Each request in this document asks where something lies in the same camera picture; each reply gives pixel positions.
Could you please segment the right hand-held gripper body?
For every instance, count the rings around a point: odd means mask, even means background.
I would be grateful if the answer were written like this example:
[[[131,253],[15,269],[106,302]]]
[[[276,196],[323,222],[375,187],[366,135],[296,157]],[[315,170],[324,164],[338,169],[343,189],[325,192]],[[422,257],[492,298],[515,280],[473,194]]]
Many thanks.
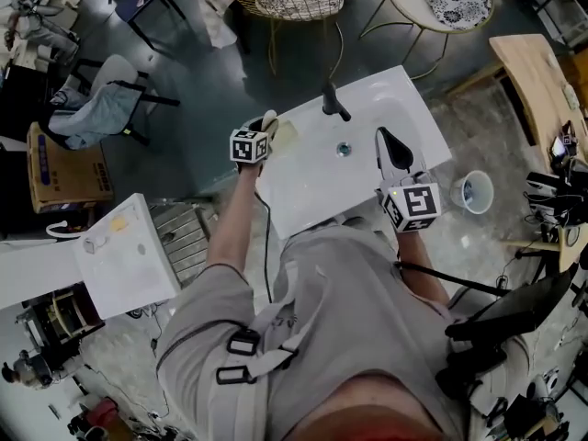
[[[426,229],[441,215],[439,187],[428,172],[381,175],[379,204],[395,232]]]

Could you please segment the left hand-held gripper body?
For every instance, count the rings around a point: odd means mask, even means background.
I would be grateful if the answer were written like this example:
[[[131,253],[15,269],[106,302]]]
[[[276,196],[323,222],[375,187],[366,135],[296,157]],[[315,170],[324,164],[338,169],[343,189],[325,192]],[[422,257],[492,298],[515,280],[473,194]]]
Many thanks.
[[[269,136],[263,131],[234,130],[230,136],[229,154],[239,172],[246,166],[253,166],[261,173],[269,155]]]

